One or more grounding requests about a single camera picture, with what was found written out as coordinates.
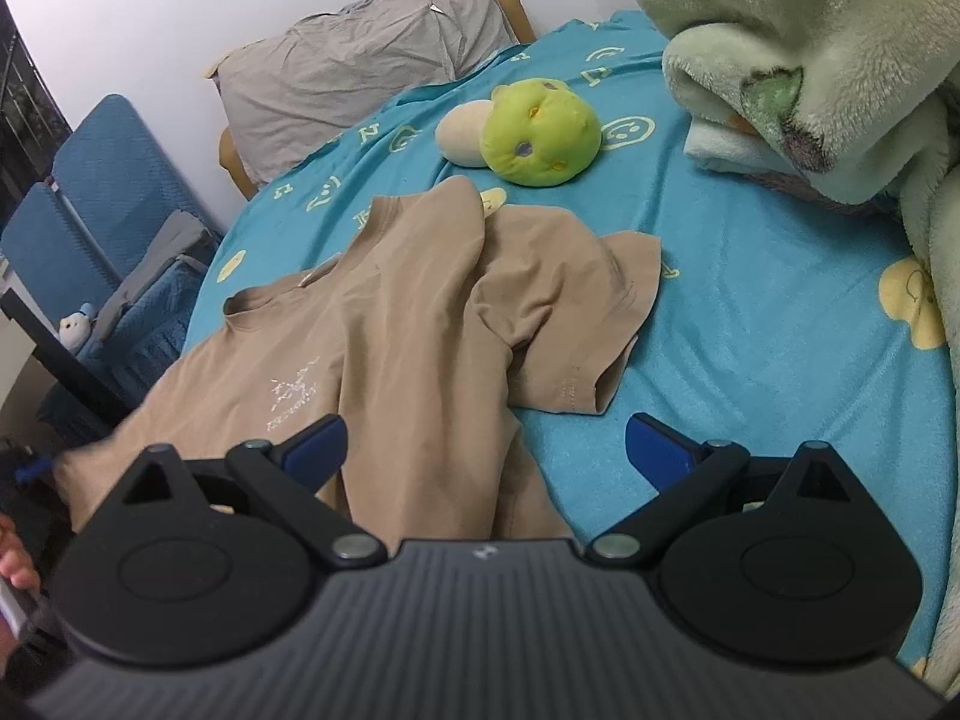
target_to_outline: window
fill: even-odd
[[[50,175],[70,134],[0,0],[0,229],[30,186]]]

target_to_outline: human hand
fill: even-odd
[[[16,534],[16,525],[6,514],[0,514],[0,577],[18,590],[40,590],[40,574]]]

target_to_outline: pillowcase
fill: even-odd
[[[459,79],[515,42],[496,0],[364,0],[242,47],[209,77],[263,186],[397,93]]]

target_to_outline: green fuzzy blanket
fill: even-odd
[[[818,193],[899,201],[960,382],[960,0],[637,0],[700,119],[757,134]],[[960,674],[960,528],[925,679]]]

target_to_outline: headboard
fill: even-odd
[[[521,43],[534,42],[536,35],[530,25],[530,19],[527,18],[527,13],[523,9],[522,2],[520,2],[520,0],[496,0],[496,2],[503,11],[503,14],[507,17],[510,27],[514,30],[514,34],[517,35],[517,40]],[[230,174],[233,183],[236,184],[237,189],[240,190],[240,193],[243,194],[246,199],[249,200],[256,194],[256,184],[250,180],[246,170],[243,168],[240,155],[237,153],[236,146],[233,144],[229,127],[224,129],[220,135],[219,162],[220,166]]]

